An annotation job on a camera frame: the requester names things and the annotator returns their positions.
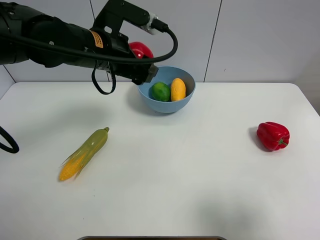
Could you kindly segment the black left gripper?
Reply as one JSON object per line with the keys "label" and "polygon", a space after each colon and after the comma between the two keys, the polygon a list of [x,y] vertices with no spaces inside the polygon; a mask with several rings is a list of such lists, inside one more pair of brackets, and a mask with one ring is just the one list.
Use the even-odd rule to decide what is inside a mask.
{"label": "black left gripper", "polygon": [[[129,47],[129,38],[121,33],[114,36],[102,29],[87,29],[75,26],[74,34],[76,36],[74,46],[77,50],[94,55],[102,55],[104,57],[117,57],[129,60],[138,59]],[[131,79],[136,85],[150,83],[159,70],[153,63],[124,63],[84,57],[75,57],[74,65],[77,67],[109,71],[117,76]]]}

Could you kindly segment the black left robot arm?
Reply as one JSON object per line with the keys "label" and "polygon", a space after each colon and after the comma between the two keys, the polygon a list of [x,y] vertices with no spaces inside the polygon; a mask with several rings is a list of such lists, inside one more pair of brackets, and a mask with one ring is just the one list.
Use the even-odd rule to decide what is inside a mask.
{"label": "black left robot arm", "polygon": [[127,1],[110,0],[91,29],[66,23],[15,2],[0,4],[0,62],[3,65],[31,60],[46,68],[62,64],[104,70],[112,77],[131,79],[136,85],[156,76],[159,58],[133,52],[123,22],[154,27],[158,20]]}

